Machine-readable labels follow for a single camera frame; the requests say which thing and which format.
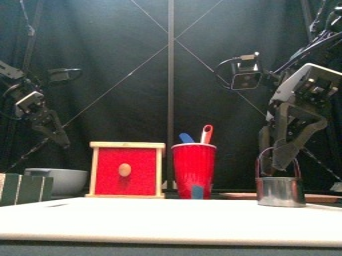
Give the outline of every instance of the gray bowl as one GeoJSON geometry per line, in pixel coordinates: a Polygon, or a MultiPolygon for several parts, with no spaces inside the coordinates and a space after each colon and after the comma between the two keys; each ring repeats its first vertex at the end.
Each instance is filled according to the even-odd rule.
{"type": "Polygon", "coordinates": [[[53,196],[71,197],[81,194],[89,172],[71,169],[27,168],[25,175],[53,177],[53,196]]]}

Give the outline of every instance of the red cup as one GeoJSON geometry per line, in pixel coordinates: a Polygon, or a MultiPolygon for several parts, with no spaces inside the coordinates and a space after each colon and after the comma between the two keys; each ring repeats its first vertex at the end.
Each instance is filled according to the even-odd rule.
{"type": "Polygon", "coordinates": [[[205,143],[185,143],[172,149],[180,197],[210,199],[217,147],[205,143]]]}

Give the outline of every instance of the knob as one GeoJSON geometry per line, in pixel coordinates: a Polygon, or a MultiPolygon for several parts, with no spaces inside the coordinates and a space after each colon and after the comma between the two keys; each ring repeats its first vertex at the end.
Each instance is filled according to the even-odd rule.
{"type": "Polygon", "coordinates": [[[131,171],[133,171],[133,167],[130,164],[127,164],[127,163],[121,164],[119,174],[122,177],[127,177],[131,174],[131,171]]]}

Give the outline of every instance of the black fabric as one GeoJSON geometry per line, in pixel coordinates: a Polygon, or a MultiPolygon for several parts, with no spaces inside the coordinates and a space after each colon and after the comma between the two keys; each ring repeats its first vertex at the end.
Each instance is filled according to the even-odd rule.
{"type": "MultiPolygon", "coordinates": [[[[25,2],[33,17],[37,1],[25,2]]],[[[301,1],[176,0],[174,25],[174,143],[181,142],[182,132],[200,141],[204,126],[213,124],[218,147],[214,187],[253,189],[258,132],[272,92],[265,86],[229,91],[218,85],[210,69],[257,51],[264,68],[276,70],[308,44],[301,1]]],[[[2,32],[13,36],[11,42],[17,29],[7,27],[2,32]]],[[[27,167],[90,171],[91,141],[167,142],[167,30],[167,0],[46,1],[30,71],[45,78],[49,69],[83,69],[79,80],[46,90],[71,147],[63,150],[50,142],[13,172],[27,167]]],[[[14,45],[3,45],[2,58],[13,58],[14,50],[9,49],[14,45]]],[[[326,134],[318,137],[312,144],[329,147],[326,134]]],[[[19,123],[10,163],[42,138],[29,124],[19,123]]],[[[328,189],[332,175],[310,160],[302,162],[306,186],[328,189]]]]}

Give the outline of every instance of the red box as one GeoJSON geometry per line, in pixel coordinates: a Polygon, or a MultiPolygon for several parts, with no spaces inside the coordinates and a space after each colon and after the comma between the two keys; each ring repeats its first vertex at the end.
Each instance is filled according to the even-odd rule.
{"type": "Polygon", "coordinates": [[[163,198],[163,143],[91,142],[90,197],[163,198]]]}

